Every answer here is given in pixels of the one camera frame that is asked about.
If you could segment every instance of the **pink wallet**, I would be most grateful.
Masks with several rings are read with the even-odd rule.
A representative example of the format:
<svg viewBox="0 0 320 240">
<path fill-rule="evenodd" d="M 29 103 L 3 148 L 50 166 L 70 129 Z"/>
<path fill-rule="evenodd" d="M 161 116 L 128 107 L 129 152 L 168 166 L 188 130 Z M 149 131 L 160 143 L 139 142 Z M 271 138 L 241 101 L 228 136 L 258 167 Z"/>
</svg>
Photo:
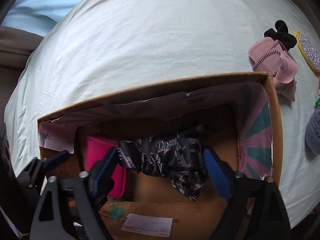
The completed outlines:
<svg viewBox="0 0 320 240">
<path fill-rule="evenodd" d="M 94 163 L 103 159 L 110 147 L 117 146 L 118 144 L 116 141 L 101 138 L 99 136 L 88 136 L 86 169 L 89 171 Z M 108 197 L 121 198 L 125 191 L 127 170 L 117 164 L 111 178 L 114 180 L 115 185 L 108 194 Z"/>
</svg>

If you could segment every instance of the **white bed sheet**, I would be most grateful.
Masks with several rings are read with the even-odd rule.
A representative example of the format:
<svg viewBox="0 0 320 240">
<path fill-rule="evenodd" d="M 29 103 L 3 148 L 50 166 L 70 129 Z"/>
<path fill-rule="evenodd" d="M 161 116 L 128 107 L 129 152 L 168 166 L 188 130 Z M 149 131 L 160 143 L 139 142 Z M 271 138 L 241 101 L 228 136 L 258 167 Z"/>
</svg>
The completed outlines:
<svg viewBox="0 0 320 240">
<path fill-rule="evenodd" d="M 282 19 L 320 51 L 291 0 L 83 0 L 44 38 L 7 104 L 18 174 L 39 156 L 37 119 L 74 103 L 177 78 L 252 71 L 248 49 Z M 320 157 L 305 148 L 318 79 L 298 47 L 296 102 L 279 95 L 284 132 L 280 191 L 291 226 L 320 201 Z"/>
</svg>

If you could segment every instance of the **open cardboard box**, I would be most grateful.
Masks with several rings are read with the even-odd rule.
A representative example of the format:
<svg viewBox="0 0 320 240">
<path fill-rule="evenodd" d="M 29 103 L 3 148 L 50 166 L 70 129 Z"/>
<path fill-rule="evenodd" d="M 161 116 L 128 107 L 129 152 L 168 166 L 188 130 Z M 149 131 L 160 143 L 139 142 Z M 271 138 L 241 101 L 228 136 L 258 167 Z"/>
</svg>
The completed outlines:
<svg viewBox="0 0 320 240">
<path fill-rule="evenodd" d="M 201 90 L 212 86 L 214 89 L 227 90 L 226 95 L 221 96 L 225 92 L 222 90 L 214 90 L 213 93 Z M 139 114 L 118 114 L 109 118 L 107 122 L 106 117 L 99 114 L 100 121 L 92 120 L 90 117 L 84 121 L 84 116 L 88 116 L 92 109 L 98 111 L 108 106 L 105 109 L 115 113 L 114 106 L 121 104 L 136 101 L 143 103 L 152 98 L 196 90 L 200 92 L 185 94 L 187 96 L 183 98 L 182 103 L 176 99 L 172 101 L 173 105 L 174 102 L 178 102 L 176 107 L 180 107 L 182 111 L 191 107 L 189 110 L 178 116 L 162 114 L 161 116 L 167 116 L 163 118 L 165 120 L 154 118 L 155 115 L 152 113 L 147 118 L 141 118 L 143 115 Z M 208 101 L 215 100 L 224 103 L 208 107 Z M 170 104 L 162 103 L 158 106 L 165 109 L 170 107 Z M 116 140 L 134 139 L 174 131 L 193 121 L 203 123 L 215 131 L 205 138 L 200 138 L 200 142 L 211 145 L 233 170 L 241 170 L 247 176 L 256 179 L 272 174 L 279 184 L 282 167 L 282 125 L 277 94 L 272 78 L 267 73 L 220 74 L 163 82 L 71 106 L 38 120 L 40 153 L 42 158 L 49 158 L 62 149 L 74 151 L 69 161 L 49 174 L 59 179 L 72 178 L 85 169 L 83 163 L 87 135 L 98 133 Z M 125 198 L 109 200 L 101 208 L 100 214 L 114 239 L 157 237 L 121 230 L 127 215 L 134 213 L 173 218 L 168 239 L 207 240 L 219 223 L 226 206 L 225 200 L 216 194 L 210 179 L 206 181 L 198 201 L 194 203 L 173 188 L 170 178 L 149 177 L 140 173 L 130 174 Z"/>
</svg>

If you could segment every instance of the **cartoon drawing on box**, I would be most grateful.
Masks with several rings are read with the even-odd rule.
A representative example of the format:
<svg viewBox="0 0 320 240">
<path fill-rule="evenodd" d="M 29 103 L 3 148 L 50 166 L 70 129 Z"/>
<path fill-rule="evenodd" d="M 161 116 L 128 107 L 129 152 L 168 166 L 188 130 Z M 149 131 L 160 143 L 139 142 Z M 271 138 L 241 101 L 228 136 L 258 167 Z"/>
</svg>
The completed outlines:
<svg viewBox="0 0 320 240">
<path fill-rule="evenodd" d="M 238 134 L 238 158 L 239 158 L 239 170 L 244 166 L 245 154 L 243 150 L 243 138 Z"/>
</svg>

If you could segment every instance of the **blue pillow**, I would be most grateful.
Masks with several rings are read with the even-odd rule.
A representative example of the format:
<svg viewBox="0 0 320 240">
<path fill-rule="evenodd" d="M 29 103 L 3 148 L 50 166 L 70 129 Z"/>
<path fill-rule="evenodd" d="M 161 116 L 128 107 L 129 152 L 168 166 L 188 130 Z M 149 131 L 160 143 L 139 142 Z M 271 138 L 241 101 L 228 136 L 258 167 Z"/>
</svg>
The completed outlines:
<svg viewBox="0 0 320 240">
<path fill-rule="evenodd" d="M 81 0 L 16 0 L 1 26 L 46 36 Z"/>
</svg>

